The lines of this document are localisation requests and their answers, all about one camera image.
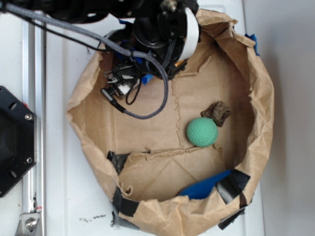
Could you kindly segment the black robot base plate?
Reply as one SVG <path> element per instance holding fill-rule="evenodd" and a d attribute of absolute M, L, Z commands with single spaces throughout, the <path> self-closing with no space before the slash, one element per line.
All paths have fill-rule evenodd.
<path fill-rule="evenodd" d="M 0 196 L 35 164 L 35 114 L 6 87 L 0 87 Z"/>

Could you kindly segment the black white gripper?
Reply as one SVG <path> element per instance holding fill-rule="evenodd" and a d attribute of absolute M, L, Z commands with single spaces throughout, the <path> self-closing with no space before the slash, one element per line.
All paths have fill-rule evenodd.
<path fill-rule="evenodd" d="M 145 52 L 152 53 L 161 64 L 172 63 L 167 66 L 167 75 L 174 78 L 185 70 L 187 59 L 195 52 L 200 27 L 196 13 L 185 6 L 175 11 L 164 8 L 155 17 L 135 19 L 133 33 Z M 103 75 L 110 95 L 128 95 L 140 84 L 140 70 L 131 62 L 120 62 Z"/>

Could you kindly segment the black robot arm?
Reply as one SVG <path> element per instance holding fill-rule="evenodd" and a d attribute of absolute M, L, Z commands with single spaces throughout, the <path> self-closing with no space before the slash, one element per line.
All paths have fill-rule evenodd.
<path fill-rule="evenodd" d="M 110 102 L 128 97 L 153 76 L 172 79 L 184 70 L 200 40 L 195 0 L 3 0 L 1 12 L 31 22 L 71 29 L 114 16 L 124 25 L 100 41 L 114 52 L 118 64 L 105 73 Z"/>

